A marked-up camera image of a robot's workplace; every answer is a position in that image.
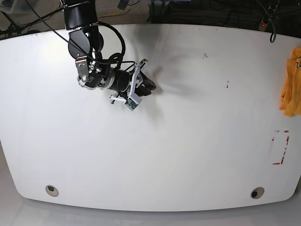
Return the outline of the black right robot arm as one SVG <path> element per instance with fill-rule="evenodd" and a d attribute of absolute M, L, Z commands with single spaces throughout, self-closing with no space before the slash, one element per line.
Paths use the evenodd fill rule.
<path fill-rule="evenodd" d="M 68 50 L 75 59 L 79 85 L 90 90 L 113 90 L 115 93 L 110 96 L 112 104 L 120 101 L 129 110 L 134 110 L 143 96 L 156 89 L 155 83 L 142 72 L 147 59 L 131 61 L 130 66 L 123 70 L 125 41 L 116 28 L 98 20 L 95 1 L 63 0 L 61 4 L 65 28 L 69 31 Z M 102 56 L 104 39 L 99 25 L 112 30 L 121 43 L 121 52 L 107 59 Z"/>

